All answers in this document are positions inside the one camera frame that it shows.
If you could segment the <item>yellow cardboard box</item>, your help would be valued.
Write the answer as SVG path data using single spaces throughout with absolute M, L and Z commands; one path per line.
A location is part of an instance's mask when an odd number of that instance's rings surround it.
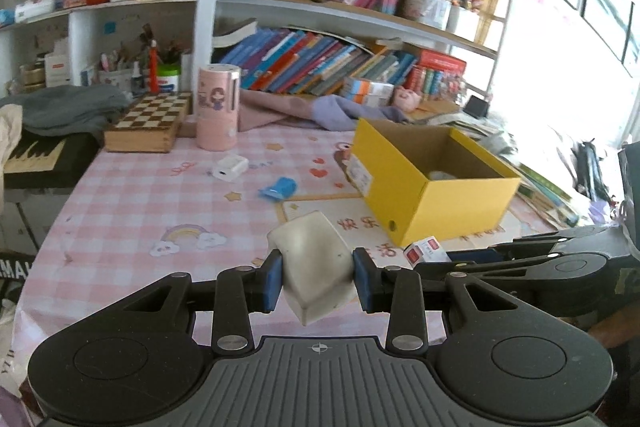
M 430 181 L 442 170 L 454 181 Z M 521 183 L 516 170 L 461 131 L 442 126 L 358 121 L 348 179 L 398 247 L 500 225 Z

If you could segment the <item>pink pig figurine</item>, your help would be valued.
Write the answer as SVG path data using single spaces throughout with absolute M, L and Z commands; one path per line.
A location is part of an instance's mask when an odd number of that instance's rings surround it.
M 397 87 L 394 91 L 392 105 L 402 113 L 414 112 L 421 103 L 422 95 L 404 87 Z

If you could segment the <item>white pen holder box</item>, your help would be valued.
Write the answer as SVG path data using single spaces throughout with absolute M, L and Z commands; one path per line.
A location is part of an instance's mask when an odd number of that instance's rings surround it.
M 446 31 L 459 38 L 474 41 L 479 23 L 480 14 L 453 4 L 449 11 Z

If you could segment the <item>grey folded cloth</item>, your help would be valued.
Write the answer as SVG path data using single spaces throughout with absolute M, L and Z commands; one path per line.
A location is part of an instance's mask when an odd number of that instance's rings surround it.
M 41 136 L 87 133 L 102 142 L 104 131 L 128 109 L 130 98 L 110 84 L 96 84 L 58 86 L 1 99 L 1 106 L 11 104 L 23 109 L 23 129 L 29 133 Z

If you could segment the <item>row of leaning books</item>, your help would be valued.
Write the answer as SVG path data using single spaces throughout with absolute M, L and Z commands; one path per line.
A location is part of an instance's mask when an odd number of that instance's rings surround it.
M 416 54 L 347 37 L 296 28 L 258 28 L 213 52 L 216 63 L 241 69 L 241 88 L 271 94 L 364 95 L 351 81 L 400 86 L 418 64 Z

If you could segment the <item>small red white box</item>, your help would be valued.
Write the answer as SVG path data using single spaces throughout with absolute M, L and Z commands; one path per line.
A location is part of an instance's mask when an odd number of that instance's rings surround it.
M 411 243 L 404 249 L 404 255 L 411 268 L 422 262 L 442 263 L 451 261 L 445 249 L 442 248 L 442 245 L 434 236 Z

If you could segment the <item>black phone stand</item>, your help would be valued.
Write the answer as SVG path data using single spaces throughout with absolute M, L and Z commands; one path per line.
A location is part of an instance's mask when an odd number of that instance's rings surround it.
M 463 112 L 466 115 L 472 116 L 476 119 L 483 119 L 487 117 L 489 109 L 489 103 L 484 98 L 472 95 L 471 98 L 463 106 Z

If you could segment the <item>white USB charger plug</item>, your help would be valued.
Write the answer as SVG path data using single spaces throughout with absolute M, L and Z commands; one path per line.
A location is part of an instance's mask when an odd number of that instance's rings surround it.
M 233 182 L 246 173 L 248 167 L 250 167 L 250 162 L 246 157 L 230 154 L 216 160 L 210 173 L 220 181 Z

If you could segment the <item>orange white medicine box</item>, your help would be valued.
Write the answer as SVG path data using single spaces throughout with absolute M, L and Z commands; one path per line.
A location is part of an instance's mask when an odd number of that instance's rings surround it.
M 369 107 L 382 107 L 392 101 L 395 87 L 388 82 L 347 78 L 340 95 L 346 100 Z

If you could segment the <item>black piano keyboard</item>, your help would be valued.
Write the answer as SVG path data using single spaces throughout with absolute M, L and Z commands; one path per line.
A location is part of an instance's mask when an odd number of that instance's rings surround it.
M 4 166 L 4 185 L 15 190 L 74 187 L 99 150 L 90 133 L 41 136 L 25 132 Z

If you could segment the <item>wooden chessboard box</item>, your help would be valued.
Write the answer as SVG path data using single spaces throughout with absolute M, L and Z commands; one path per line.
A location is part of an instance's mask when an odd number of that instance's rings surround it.
M 190 92 L 146 94 L 104 132 L 110 153 L 169 153 L 191 112 Z

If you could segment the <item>pink cylinder pen holder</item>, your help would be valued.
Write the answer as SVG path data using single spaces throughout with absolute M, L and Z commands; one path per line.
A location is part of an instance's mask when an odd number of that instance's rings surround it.
M 224 152 L 238 139 L 241 69 L 212 64 L 198 71 L 196 144 L 203 150 Z

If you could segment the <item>small blue clip toy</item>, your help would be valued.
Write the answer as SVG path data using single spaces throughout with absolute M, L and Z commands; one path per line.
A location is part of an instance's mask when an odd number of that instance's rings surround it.
M 273 184 L 261 188 L 259 194 L 276 202 L 283 202 L 291 198 L 296 191 L 296 181 L 286 176 L 281 176 L 281 178 L 277 179 Z

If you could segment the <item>purple pink cloth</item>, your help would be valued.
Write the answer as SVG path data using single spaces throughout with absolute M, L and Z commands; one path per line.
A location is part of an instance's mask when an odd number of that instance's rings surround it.
M 364 106 L 338 95 L 303 98 L 248 90 L 240 91 L 238 118 L 239 132 L 270 124 L 342 132 L 354 131 L 360 118 L 401 124 L 408 121 L 396 107 Z

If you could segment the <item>white beige pouch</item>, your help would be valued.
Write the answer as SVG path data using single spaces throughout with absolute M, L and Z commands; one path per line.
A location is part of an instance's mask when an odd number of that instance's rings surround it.
M 282 255 L 285 299 L 300 324 L 317 322 L 356 297 L 352 250 L 322 212 L 279 225 L 267 239 Z

